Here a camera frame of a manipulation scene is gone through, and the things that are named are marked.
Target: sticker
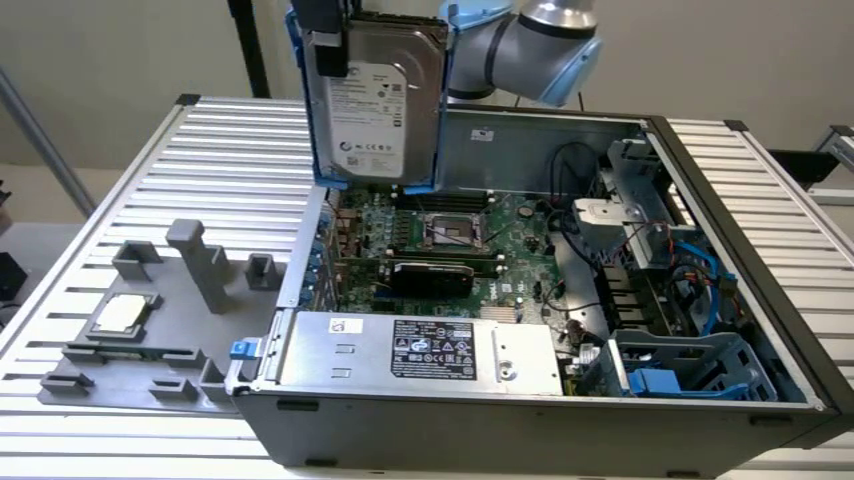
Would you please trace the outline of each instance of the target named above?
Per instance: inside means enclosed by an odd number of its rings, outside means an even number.
[[[406,77],[392,65],[350,62],[347,78],[326,77],[334,162],[356,175],[403,175]]]
[[[492,130],[472,130],[471,139],[475,142],[491,142],[495,138],[495,132]]]
[[[330,333],[362,333],[360,318],[331,318]]]
[[[399,378],[478,380],[472,324],[395,320],[391,373]]]

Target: motherboard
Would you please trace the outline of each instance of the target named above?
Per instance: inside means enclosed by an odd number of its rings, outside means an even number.
[[[336,209],[339,311],[540,322],[559,282],[542,198],[392,196],[354,189]]]

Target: black pole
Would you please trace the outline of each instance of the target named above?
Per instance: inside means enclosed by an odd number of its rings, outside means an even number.
[[[238,27],[238,37],[240,38],[243,62],[246,63],[246,73],[250,76],[252,96],[255,98],[272,98],[270,84],[267,83],[262,44],[258,39],[252,0],[228,0],[228,11]]]

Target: hard drive label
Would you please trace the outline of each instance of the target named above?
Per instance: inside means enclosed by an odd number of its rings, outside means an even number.
[[[395,320],[391,373],[399,378],[476,380],[472,324]]]
[[[407,80],[392,65],[350,62],[328,78],[335,163],[356,175],[403,175]]]

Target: white label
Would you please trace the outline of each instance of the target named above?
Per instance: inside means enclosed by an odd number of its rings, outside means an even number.
[[[331,318],[330,333],[362,333],[362,319]]]
[[[491,142],[495,138],[495,132],[492,130],[472,130],[471,139],[475,142]]]
[[[355,175],[403,175],[406,77],[391,65],[350,62],[330,82],[334,161]]]

